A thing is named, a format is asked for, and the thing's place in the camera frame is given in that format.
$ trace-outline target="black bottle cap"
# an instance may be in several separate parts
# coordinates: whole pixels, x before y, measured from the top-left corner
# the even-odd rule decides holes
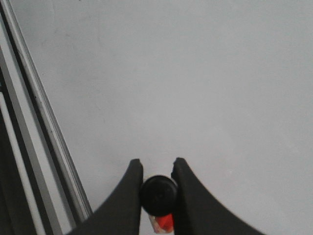
[[[139,196],[141,205],[148,214],[165,216],[174,209],[177,185],[166,176],[156,175],[143,183]]]

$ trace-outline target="white surface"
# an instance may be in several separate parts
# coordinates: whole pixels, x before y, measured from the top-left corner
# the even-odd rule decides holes
[[[262,232],[313,234],[312,1],[11,2],[93,209],[179,156]]]

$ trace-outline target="metal frame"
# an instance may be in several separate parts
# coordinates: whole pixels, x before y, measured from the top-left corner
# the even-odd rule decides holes
[[[91,208],[66,143],[45,95],[12,7],[1,0],[0,67],[32,172],[54,235],[70,232],[91,215]],[[0,96],[10,141],[37,234],[45,234],[22,156],[8,121],[7,102]]]

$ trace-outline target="aluminum rail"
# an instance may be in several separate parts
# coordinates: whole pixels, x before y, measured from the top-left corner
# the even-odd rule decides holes
[[[45,229],[43,226],[43,222],[41,220],[40,214],[39,214],[39,210],[37,207],[37,203],[35,200],[35,196],[33,193],[33,190],[31,188],[31,184],[27,175],[27,171],[23,162],[23,158],[22,158],[22,154],[19,148],[19,144],[17,141],[17,138],[15,136],[15,132],[14,132],[14,128],[13,128],[13,124],[9,115],[9,111],[7,109],[5,100],[4,100],[4,96],[3,93],[0,92],[0,110],[4,119],[4,125],[5,128],[7,130],[9,139],[10,139],[10,143],[12,146],[12,151],[14,154],[14,158],[15,158],[15,162],[20,174],[20,178],[21,178],[21,182],[24,188],[24,192],[26,195],[26,199],[28,202],[28,206],[30,209],[30,213],[34,222],[34,226],[36,229],[37,234],[39,235],[45,235]]]
[[[65,193],[60,187],[60,180],[52,163],[34,108],[31,105],[2,18],[0,19],[0,66],[53,234],[66,234],[76,224]]]
[[[0,0],[80,222],[92,210],[9,0]]]

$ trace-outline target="white table surface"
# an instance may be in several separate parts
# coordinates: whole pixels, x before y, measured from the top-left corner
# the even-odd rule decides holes
[[[313,1],[11,3],[93,210],[130,159],[184,157],[250,225],[313,234]]]

